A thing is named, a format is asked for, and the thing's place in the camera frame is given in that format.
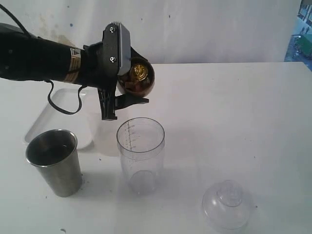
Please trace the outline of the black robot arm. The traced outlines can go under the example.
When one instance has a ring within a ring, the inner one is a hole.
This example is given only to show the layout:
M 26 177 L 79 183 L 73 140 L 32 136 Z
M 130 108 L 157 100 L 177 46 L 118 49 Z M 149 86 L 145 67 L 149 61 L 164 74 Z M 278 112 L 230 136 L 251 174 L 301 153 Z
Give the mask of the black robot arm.
M 103 120 L 115 120 L 116 110 L 148 103 L 155 83 L 153 67 L 131 47 L 130 33 L 120 22 L 108 24 L 100 42 L 82 49 L 26 35 L 3 23 L 0 76 L 96 88 Z

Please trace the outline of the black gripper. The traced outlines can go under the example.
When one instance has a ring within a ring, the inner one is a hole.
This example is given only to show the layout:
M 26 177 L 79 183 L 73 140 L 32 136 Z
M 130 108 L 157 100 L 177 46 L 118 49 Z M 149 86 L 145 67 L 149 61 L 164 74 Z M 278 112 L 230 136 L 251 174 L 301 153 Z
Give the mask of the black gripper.
M 131 47 L 131 62 L 142 61 L 148 60 Z M 115 97 L 118 71 L 115 43 L 98 42 L 83 47 L 78 84 L 97 88 L 102 120 L 116 120 L 115 109 L 149 103 L 149 99 L 132 94 Z

